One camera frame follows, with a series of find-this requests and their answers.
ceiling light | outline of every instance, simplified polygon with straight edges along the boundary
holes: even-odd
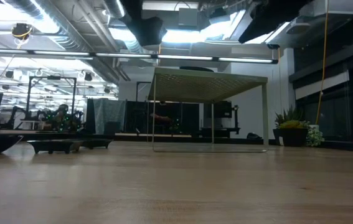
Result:
[[[28,54],[26,50],[0,49],[1,54]]]
[[[3,93],[3,95],[6,96],[25,96],[27,97],[28,93]],[[31,93],[31,97],[37,98],[37,97],[47,97],[47,96],[51,96],[51,97],[55,97],[55,98],[62,98],[62,99],[68,99],[71,100],[72,99],[72,95],[64,95],[64,94],[53,94],[53,93],[44,93],[44,94],[40,94],[40,93]],[[87,95],[88,98],[114,98],[113,96],[97,96],[97,95]],[[84,99],[83,95],[75,95],[75,99],[76,100],[82,100]]]
[[[273,60],[255,58],[219,58],[219,62],[273,63]]]
[[[113,54],[113,53],[97,53],[98,57],[118,57],[118,58],[151,58],[148,54]]]
[[[206,40],[199,31],[168,30],[162,38],[167,43],[197,43]]]
[[[211,37],[218,37],[223,35],[228,30],[228,27],[230,27],[230,21],[218,22],[202,29],[200,35],[204,40]]]
[[[235,12],[237,15],[230,15],[230,19],[233,21],[228,30],[225,32],[225,35],[223,37],[223,40],[230,38],[232,34],[234,33],[235,29],[243,19],[243,16],[245,14],[245,10],[241,10],[240,12]]]
[[[158,55],[160,59],[184,59],[184,60],[212,60],[212,57],[183,56],[183,55]]]
[[[211,24],[216,24],[225,21],[230,21],[230,16],[222,7],[215,9],[215,11],[209,16],[209,22]]]
[[[285,22],[281,27],[279,27],[277,30],[275,30],[272,35],[265,40],[266,43],[271,42],[275,37],[277,37],[277,35],[279,35],[281,33],[281,31],[283,31],[288,25],[290,24],[290,22]]]
[[[61,52],[61,51],[46,51],[46,50],[36,50],[35,54],[43,55],[67,55],[67,56],[89,56],[87,52]]]

wooden table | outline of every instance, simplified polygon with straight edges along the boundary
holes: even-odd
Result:
[[[151,143],[113,142],[81,154],[35,156],[28,144],[5,154],[0,223],[353,224],[353,152],[154,153]]]

perforated metal tabletop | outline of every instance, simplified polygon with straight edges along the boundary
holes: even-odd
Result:
[[[204,72],[197,70],[181,70],[171,68],[155,68],[151,85],[149,100],[173,101],[182,103],[211,103],[212,127],[214,127],[214,103],[231,96],[250,90],[257,86],[262,87],[262,114],[263,114],[263,144],[264,149],[239,149],[238,152],[266,152],[269,144],[268,135],[268,103],[267,103],[267,77],[251,75],[233,75],[219,72]],[[156,104],[153,103],[153,114],[156,114]],[[154,126],[151,142],[154,152],[165,152],[154,148]],[[214,128],[212,128],[212,144],[215,143]],[[166,152],[180,152],[180,150],[167,149]],[[214,152],[213,146],[206,147],[202,152]]]
[[[216,103],[268,82],[267,77],[233,75],[171,68],[155,68],[156,100]],[[154,99],[151,85],[149,100]]]

cable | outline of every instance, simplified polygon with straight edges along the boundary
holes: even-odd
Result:
[[[25,41],[22,41],[22,40],[19,40],[19,39],[14,39],[14,43],[18,46],[18,45],[24,45],[24,44],[26,44],[26,43],[28,43],[28,40],[29,39],[27,39],[27,40],[25,40]]]
[[[330,8],[330,0],[327,0],[326,25],[324,26],[323,75],[322,75],[322,79],[321,79],[321,88],[320,88],[319,105],[318,105],[318,115],[316,116],[316,125],[319,125],[321,98],[322,98],[322,95],[323,95],[324,77],[326,76],[327,28],[328,28],[329,8]]]
[[[83,20],[83,16],[82,16],[80,19],[78,19],[78,20],[75,20],[75,19],[74,19],[74,8],[75,8],[75,5],[73,5],[73,6],[71,7],[71,18],[72,18],[72,20],[75,21],[75,22],[81,22],[81,21]]]
[[[189,9],[191,9],[191,7],[189,6],[189,4],[186,3],[185,1],[178,1],[178,2],[176,3],[176,5],[175,5],[174,11],[176,11],[177,5],[178,5],[179,3],[181,3],[181,2],[183,2],[184,4],[186,4],[186,6],[189,7]]]
[[[245,2],[245,1],[246,1],[246,0],[238,1],[238,2],[236,2],[236,3],[234,3],[234,4],[231,4],[231,5],[229,5],[229,6],[226,6],[226,8],[228,8],[228,7],[233,7],[233,6],[237,5],[237,4],[240,4],[240,3]]]
[[[24,39],[24,37],[25,37],[26,35],[30,34],[31,31],[32,31],[32,27],[31,27],[26,33],[24,33],[24,34],[20,34],[20,35],[14,35],[14,34],[13,34],[13,37],[23,37],[23,39]]]
[[[281,52],[278,48],[278,81],[280,85],[280,114],[283,114],[283,98],[281,97]]]
[[[21,45],[22,45],[22,44],[19,44],[19,45],[17,46],[17,49],[20,49],[20,48],[21,48]],[[9,68],[10,63],[12,63],[12,61],[13,61],[13,59],[14,59],[14,56],[15,56],[15,55],[12,55],[12,57],[10,58],[9,63],[7,63],[7,65],[6,65],[6,67],[4,68],[2,74],[0,74],[0,79],[1,79],[1,78],[3,77],[3,75],[7,72],[7,68]]]

yellow cable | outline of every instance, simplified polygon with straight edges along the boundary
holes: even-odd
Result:
[[[283,114],[283,98],[281,97],[281,51],[278,48],[278,81],[280,84],[280,114]]]
[[[23,37],[23,36],[26,36],[26,35],[30,34],[31,31],[32,31],[32,27],[31,27],[31,28],[28,30],[28,32],[26,32],[25,34],[20,34],[20,35],[14,35],[14,34],[13,34],[13,37]]]
[[[161,54],[161,44],[158,46],[158,54]]]
[[[324,77],[326,75],[327,27],[328,27],[329,6],[330,6],[330,0],[327,0],[326,25],[324,26],[323,75],[322,75],[322,79],[321,79],[321,88],[320,88],[319,105],[318,105],[318,115],[316,116],[316,125],[319,125],[321,98],[322,98],[322,95],[323,95]]]

